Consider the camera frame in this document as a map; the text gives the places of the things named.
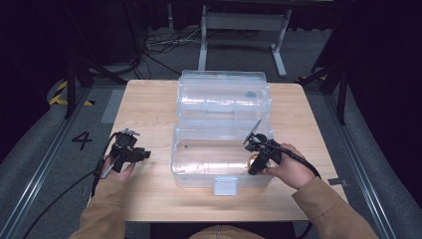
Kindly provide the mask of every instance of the black tripod leg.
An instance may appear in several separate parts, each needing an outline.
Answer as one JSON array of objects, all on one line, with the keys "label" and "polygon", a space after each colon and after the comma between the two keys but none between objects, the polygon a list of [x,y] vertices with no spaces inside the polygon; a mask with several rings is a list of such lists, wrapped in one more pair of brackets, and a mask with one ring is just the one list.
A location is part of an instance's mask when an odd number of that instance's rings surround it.
[{"label": "black tripod leg", "polygon": [[77,100],[74,60],[70,60],[69,62],[66,79],[68,81],[68,111],[66,112],[65,119],[68,119],[75,110]]},{"label": "black tripod leg", "polygon": [[318,80],[319,78],[321,78],[321,77],[323,77],[327,74],[330,74],[333,71],[334,68],[335,67],[324,68],[322,70],[319,70],[319,71],[313,73],[312,75],[310,75],[306,78],[298,78],[296,80],[296,83],[298,83],[301,86],[305,86],[305,85],[307,85],[307,84],[309,84],[309,83],[311,83],[315,80]]},{"label": "black tripod leg", "polygon": [[74,60],[75,75],[83,88],[90,88],[94,84],[93,76],[88,67],[80,59]]},{"label": "black tripod leg", "polygon": [[322,85],[320,86],[319,90],[324,95],[331,95],[334,89],[337,87],[338,83],[341,80],[341,73],[343,71],[343,67],[336,66],[332,71],[328,74],[325,81],[323,81]]},{"label": "black tripod leg", "polygon": [[122,78],[116,76],[115,74],[109,72],[104,67],[99,66],[97,64],[94,64],[94,63],[92,63],[92,62],[90,62],[90,61],[88,61],[87,59],[84,59],[84,58],[80,58],[80,60],[81,60],[82,63],[86,64],[87,66],[89,66],[91,68],[93,68],[97,72],[101,73],[103,76],[115,81],[116,83],[121,84],[121,85],[127,84],[127,81],[125,81],[124,79],[122,79]]},{"label": "black tripod leg", "polygon": [[341,124],[345,125],[344,121],[344,107],[345,107],[345,96],[347,93],[347,74],[341,71],[340,86],[338,89],[338,102],[337,102],[337,116]]}]

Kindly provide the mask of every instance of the dark background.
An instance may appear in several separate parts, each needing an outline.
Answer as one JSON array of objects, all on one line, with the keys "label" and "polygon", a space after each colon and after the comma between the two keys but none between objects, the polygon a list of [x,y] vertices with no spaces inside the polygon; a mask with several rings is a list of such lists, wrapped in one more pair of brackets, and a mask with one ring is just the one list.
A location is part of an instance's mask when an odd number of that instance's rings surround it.
[{"label": "dark background", "polygon": [[[127,6],[129,15],[140,24],[136,41],[144,37],[147,26],[167,27],[165,3]],[[175,29],[199,23],[200,6],[185,6],[173,6]],[[356,1],[351,6],[356,10],[346,13],[295,11],[290,27],[334,29],[316,67],[344,63],[367,125],[421,205],[420,9],[410,1],[393,0]],[[99,65],[126,63],[136,54],[136,43],[129,33],[124,5],[118,1],[9,1],[1,3],[0,11],[2,161],[49,109],[47,92],[71,58],[84,56]]]}]

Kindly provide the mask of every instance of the person's right hand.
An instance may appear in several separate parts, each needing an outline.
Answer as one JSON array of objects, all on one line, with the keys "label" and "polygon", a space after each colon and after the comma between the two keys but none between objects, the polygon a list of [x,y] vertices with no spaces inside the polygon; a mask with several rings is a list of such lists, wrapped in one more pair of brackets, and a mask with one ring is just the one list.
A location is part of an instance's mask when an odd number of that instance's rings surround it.
[{"label": "person's right hand", "polygon": [[[282,143],[282,147],[289,149],[298,156],[304,156],[291,144]],[[299,190],[316,176],[306,166],[292,159],[282,152],[282,162],[276,167],[267,167],[263,170],[264,174],[279,177],[287,186]]]}]

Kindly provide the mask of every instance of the gray carpet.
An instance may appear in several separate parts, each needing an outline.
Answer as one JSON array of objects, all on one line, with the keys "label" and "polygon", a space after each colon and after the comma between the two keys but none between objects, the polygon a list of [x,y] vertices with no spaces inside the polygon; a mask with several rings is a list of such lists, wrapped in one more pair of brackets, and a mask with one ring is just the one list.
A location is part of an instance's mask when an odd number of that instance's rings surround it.
[{"label": "gray carpet", "polygon": [[[292,83],[295,78],[311,73],[311,67],[329,37],[330,31],[288,32],[282,47],[282,58],[288,72],[284,79],[278,77],[269,46],[277,34],[260,32],[246,38],[232,32],[215,33],[209,40],[207,70],[259,71],[264,72],[268,82]],[[197,69],[199,44],[193,42],[178,47],[170,53],[151,55],[171,69]],[[140,73],[154,80],[177,80],[179,75],[156,62],[144,58],[138,67]],[[110,70],[121,66],[108,67]],[[127,80],[137,79],[134,73],[122,76]],[[318,83],[306,86],[316,121],[332,157],[340,178],[348,182],[344,188],[348,201],[374,228],[376,224],[369,210],[355,175],[350,169],[349,156],[323,96],[313,89]],[[82,107],[71,129],[64,138],[58,156],[43,186],[25,216],[14,238],[22,238],[30,224],[41,211],[70,184],[94,169],[106,144],[116,111],[122,96],[123,86],[117,86],[108,79],[97,79],[88,100],[96,101],[93,107]],[[0,225],[18,202],[23,190],[37,169],[39,161],[51,144],[57,128],[63,121],[66,107],[54,105],[22,137],[8,157],[0,165]],[[422,235],[422,213],[407,190],[389,167],[385,157],[376,145],[364,119],[354,104],[351,92],[346,102],[346,127],[349,131],[365,169],[384,205],[397,238],[420,238]],[[81,150],[80,142],[72,142],[77,135],[87,131],[92,142]],[[67,238],[78,228],[79,217],[87,205],[92,178],[78,184],[58,201],[38,222],[28,238]],[[297,234],[305,229],[306,222],[296,222]],[[127,238],[149,238],[149,224],[127,223]],[[315,230],[308,238],[317,238]]]}]

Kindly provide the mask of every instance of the tan sleeve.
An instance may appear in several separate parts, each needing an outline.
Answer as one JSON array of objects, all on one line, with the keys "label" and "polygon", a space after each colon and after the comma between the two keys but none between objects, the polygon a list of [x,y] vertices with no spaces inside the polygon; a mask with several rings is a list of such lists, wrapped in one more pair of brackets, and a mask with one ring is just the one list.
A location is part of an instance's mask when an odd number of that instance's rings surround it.
[{"label": "tan sleeve", "polygon": [[366,220],[319,177],[292,196],[320,238],[378,238]]},{"label": "tan sleeve", "polygon": [[124,238],[123,208],[126,185],[103,179],[81,216],[80,229],[70,238]]}]

